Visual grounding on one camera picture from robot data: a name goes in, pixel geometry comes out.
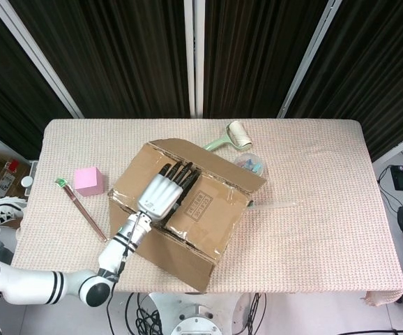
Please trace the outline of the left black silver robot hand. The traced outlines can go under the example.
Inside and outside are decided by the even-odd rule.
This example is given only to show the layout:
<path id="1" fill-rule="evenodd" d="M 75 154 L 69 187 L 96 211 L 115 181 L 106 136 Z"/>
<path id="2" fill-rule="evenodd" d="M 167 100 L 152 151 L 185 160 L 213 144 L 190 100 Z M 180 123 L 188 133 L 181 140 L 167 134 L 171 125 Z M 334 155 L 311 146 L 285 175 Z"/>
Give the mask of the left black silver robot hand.
<path id="1" fill-rule="evenodd" d="M 164 164 L 137 202 L 138 212 L 158 222 L 176 211 L 199 177 L 193 162 Z"/>

